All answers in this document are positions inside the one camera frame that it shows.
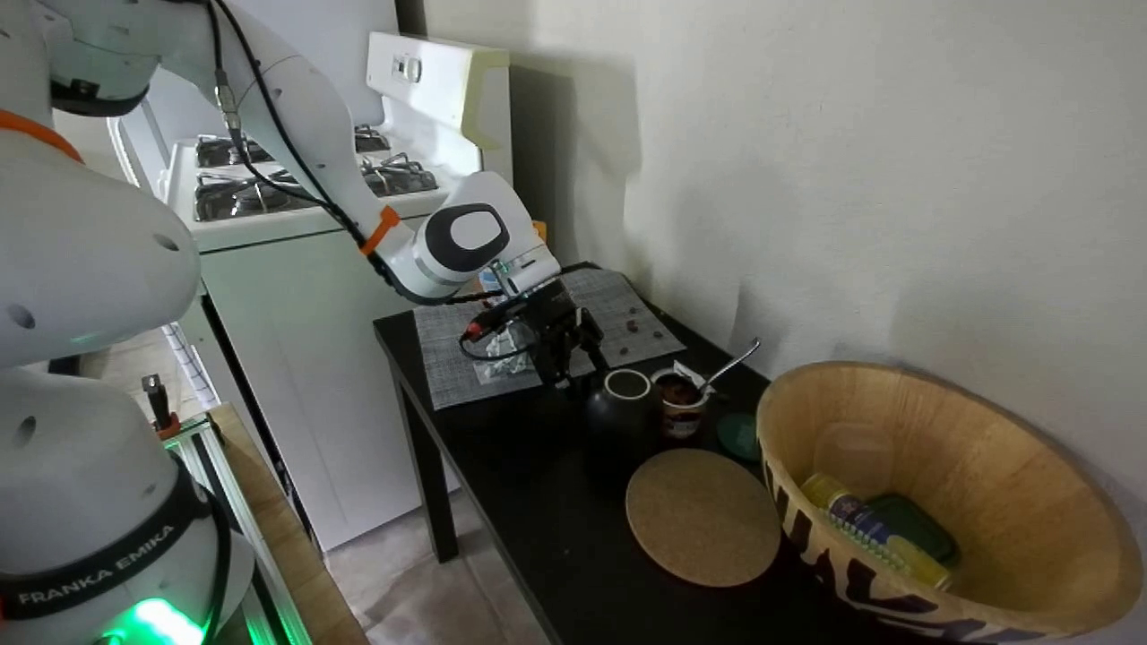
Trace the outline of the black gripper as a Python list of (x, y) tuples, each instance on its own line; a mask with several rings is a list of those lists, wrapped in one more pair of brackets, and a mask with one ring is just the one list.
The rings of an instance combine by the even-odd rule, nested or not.
[(530, 359), (540, 385), (560, 391), (570, 385), (570, 352), (581, 349), (596, 374), (605, 374), (601, 329), (588, 310), (581, 310), (564, 284), (533, 290), (511, 310), (511, 319), (533, 334)]

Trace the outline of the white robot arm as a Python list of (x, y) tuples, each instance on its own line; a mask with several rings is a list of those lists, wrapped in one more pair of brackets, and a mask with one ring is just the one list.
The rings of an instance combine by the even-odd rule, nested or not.
[(527, 336), (508, 355), (527, 355), (546, 385), (570, 376), (572, 349), (608, 370), (601, 329), (570, 301), (564, 267), (508, 180), (472, 174), (409, 224), (366, 186), (330, 80), (253, 14), (228, 0), (33, 0), (33, 12), (54, 108), (124, 116), (158, 69), (183, 76), (222, 112), (233, 143), (268, 150), (405, 301), (480, 301), (460, 334), (471, 361), (490, 361), (484, 336), (515, 323)]

